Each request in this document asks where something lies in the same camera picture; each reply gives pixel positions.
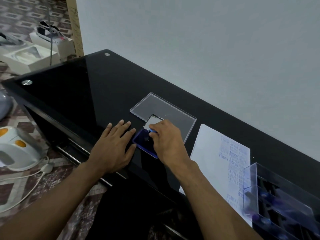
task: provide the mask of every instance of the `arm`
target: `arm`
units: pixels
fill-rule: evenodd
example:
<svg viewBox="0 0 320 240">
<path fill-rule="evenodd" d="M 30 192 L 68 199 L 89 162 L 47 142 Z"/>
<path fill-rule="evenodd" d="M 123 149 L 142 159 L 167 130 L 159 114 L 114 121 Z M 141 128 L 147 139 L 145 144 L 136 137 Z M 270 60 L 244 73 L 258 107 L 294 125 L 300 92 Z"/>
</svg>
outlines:
<svg viewBox="0 0 320 240">
<path fill-rule="evenodd" d="M 180 130 L 163 120 L 149 127 L 154 150 L 179 180 L 199 223 L 205 240 L 262 239 L 221 197 L 192 161 L 184 147 Z"/>
<path fill-rule="evenodd" d="M 126 166 L 135 144 L 125 148 L 135 133 L 121 120 L 109 124 L 93 147 L 88 161 L 80 164 L 64 181 L 0 227 L 1 239 L 55 240 L 92 186 L 105 174 Z"/>
</svg>

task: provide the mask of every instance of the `left hand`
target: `left hand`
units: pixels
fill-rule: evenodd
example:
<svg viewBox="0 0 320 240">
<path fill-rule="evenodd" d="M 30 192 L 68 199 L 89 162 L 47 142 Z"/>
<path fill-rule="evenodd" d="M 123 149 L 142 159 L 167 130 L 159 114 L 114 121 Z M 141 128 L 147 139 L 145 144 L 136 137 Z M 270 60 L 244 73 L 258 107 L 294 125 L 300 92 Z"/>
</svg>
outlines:
<svg viewBox="0 0 320 240">
<path fill-rule="evenodd" d="M 86 164 L 93 168 L 100 177 L 105 173 L 114 173 L 129 164 L 136 149 L 136 144 L 132 144 L 126 153 L 125 149 L 136 129 L 131 129 L 124 135 L 123 133 L 130 125 L 130 121 L 124 124 L 124 121 L 120 120 L 112 128 L 112 124 L 109 123 L 92 148 Z"/>
</svg>

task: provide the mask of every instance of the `hand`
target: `hand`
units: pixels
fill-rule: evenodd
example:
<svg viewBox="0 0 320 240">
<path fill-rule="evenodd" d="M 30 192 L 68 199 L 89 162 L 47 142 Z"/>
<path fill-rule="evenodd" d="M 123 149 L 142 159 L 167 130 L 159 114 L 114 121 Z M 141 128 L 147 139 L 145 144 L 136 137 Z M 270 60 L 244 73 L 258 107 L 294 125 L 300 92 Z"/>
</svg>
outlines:
<svg viewBox="0 0 320 240">
<path fill-rule="evenodd" d="M 183 144 L 179 128 L 175 127 L 169 120 L 150 124 L 149 128 L 158 133 L 151 132 L 149 136 L 153 139 L 153 147 L 160 161 L 168 166 L 173 173 L 190 160 Z"/>
<path fill-rule="evenodd" d="M 129 164 L 136 149 L 136 144 L 132 144 L 126 153 L 125 148 L 136 132 L 136 129 L 131 129 L 124 135 L 123 133 L 130 125 L 130 121 L 124 124 L 124 121 L 120 120 L 112 128 L 112 124 L 109 123 L 100 139 L 92 148 L 86 164 L 92 167 L 100 177 L 105 173 L 114 173 Z"/>
</svg>

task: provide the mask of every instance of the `black pants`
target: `black pants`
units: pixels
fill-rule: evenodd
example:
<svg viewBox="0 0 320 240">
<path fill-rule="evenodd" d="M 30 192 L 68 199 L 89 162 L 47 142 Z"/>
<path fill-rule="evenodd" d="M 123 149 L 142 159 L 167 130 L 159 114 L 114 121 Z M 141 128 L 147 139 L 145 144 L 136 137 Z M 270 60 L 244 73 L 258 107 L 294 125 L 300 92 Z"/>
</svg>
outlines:
<svg viewBox="0 0 320 240">
<path fill-rule="evenodd" d="M 126 179 L 103 194 L 86 240 L 147 239 L 156 215 L 170 208 L 150 186 Z"/>
</svg>

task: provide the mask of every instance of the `gray wall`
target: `gray wall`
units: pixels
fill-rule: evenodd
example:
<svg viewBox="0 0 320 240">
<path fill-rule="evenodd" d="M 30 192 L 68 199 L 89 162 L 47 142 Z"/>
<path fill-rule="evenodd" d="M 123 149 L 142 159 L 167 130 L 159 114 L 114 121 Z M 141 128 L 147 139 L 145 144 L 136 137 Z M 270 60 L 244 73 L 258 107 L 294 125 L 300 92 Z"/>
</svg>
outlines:
<svg viewBox="0 0 320 240">
<path fill-rule="evenodd" d="M 319 0 L 77 0 L 111 49 L 320 161 Z"/>
</svg>

